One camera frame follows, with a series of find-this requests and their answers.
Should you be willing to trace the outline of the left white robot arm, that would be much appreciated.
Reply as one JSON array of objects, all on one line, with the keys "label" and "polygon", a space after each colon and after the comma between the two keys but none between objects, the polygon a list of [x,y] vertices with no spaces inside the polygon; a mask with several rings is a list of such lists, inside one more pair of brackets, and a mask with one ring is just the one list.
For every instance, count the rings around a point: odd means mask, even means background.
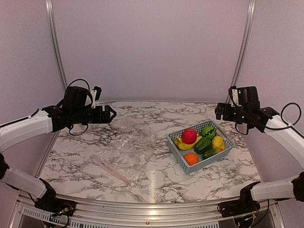
[{"label": "left white robot arm", "polygon": [[[109,124],[117,115],[109,105],[97,106],[102,89],[79,86],[66,88],[64,98],[57,104],[37,110],[34,114],[0,126],[0,151],[42,134],[55,133],[75,124]],[[55,190],[44,180],[11,168],[0,157],[0,181],[41,200],[49,211],[56,211],[60,201]]]}]

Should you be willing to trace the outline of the green bell pepper toy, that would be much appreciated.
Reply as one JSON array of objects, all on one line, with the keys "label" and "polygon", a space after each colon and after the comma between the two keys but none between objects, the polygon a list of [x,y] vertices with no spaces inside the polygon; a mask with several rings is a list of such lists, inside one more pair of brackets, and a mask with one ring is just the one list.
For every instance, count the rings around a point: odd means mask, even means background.
[{"label": "green bell pepper toy", "polygon": [[212,141],[208,138],[202,137],[199,142],[195,145],[194,151],[197,154],[203,154],[205,151],[212,148]]}]

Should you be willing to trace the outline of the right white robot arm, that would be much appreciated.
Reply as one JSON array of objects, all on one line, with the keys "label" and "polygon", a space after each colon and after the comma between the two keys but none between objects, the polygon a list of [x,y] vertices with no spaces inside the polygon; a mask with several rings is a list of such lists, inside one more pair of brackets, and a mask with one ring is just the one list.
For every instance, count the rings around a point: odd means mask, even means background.
[{"label": "right white robot arm", "polygon": [[[228,90],[231,103],[218,103],[215,108],[216,119],[234,122],[235,125],[246,124],[247,130],[256,128],[282,145],[300,165],[304,164],[304,136],[295,129],[293,123],[287,122],[282,113],[271,107],[260,106],[255,86],[232,86]],[[235,208],[245,213],[254,205],[254,201],[269,199],[304,200],[304,174],[291,178],[253,184],[248,194],[236,201]]]}]

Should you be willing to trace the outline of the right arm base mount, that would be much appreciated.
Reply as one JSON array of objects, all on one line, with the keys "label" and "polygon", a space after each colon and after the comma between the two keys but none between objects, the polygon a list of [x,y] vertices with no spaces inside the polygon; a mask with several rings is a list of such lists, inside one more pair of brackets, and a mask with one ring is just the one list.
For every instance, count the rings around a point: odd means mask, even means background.
[{"label": "right arm base mount", "polygon": [[251,189],[258,183],[260,182],[253,182],[242,188],[238,199],[219,203],[217,210],[221,213],[222,217],[237,216],[260,210],[259,202],[254,201],[251,196]]}]

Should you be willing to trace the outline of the clear zip top bag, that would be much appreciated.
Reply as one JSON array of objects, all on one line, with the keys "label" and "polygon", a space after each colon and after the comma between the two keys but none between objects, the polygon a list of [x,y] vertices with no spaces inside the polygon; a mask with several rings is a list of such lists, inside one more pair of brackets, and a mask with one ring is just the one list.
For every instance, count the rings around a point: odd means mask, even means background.
[{"label": "clear zip top bag", "polygon": [[109,175],[133,187],[155,150],[157,134],[143,121],[130,117],[118,120],[113,128],[118,138],[91,158]]}]

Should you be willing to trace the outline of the green watermelon toy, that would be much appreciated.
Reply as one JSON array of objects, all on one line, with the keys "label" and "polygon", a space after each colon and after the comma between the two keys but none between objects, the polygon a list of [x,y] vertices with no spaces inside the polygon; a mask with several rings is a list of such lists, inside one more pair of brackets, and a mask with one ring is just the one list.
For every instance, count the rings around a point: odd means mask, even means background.
[{"label": "green watermelon toy", "polygon": [[212,126],[203,127],[201,136],[212,140],[216,136],[216,128]]}]

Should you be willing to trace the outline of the red apple toy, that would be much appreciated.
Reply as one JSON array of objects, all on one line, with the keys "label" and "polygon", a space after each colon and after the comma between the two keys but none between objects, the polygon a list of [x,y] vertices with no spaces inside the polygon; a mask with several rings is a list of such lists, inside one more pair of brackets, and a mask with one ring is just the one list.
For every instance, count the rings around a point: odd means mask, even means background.
[{"label": "red apple toy", "polygon": [[188,128],[182,134],[182,141],[185,144],[193,144],[197,140],[197,133],[194,129]]}]

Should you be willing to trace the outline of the yellow bell pepper toy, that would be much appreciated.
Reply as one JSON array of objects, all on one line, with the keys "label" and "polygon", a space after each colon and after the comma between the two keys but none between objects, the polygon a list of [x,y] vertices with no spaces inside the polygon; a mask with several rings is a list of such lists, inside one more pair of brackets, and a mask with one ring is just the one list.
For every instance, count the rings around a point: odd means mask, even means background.
[{"label": "yellow bell pepper toy", "polygon": [[220,151],[225,150],[226,147],[225,147],[223,138],[220,136],[215,136],[212,139],[212,148],[219,149]]}]

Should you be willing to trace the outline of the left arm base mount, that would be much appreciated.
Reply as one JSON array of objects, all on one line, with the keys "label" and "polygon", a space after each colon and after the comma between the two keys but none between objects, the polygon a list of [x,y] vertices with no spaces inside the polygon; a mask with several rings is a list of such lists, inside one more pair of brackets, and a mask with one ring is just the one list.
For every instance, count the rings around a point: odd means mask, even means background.
[{"label": "left arm base mount", "polygon": [[41,178],[39,180],[44,183],[46,187],[46,193],[41,198],[36,199],[35,207],[52,212],[55,214],[55,216],[62,214],[73,216],[76,202],[72,200],[57,198],[56,191],[50,186],[50,184]]}]

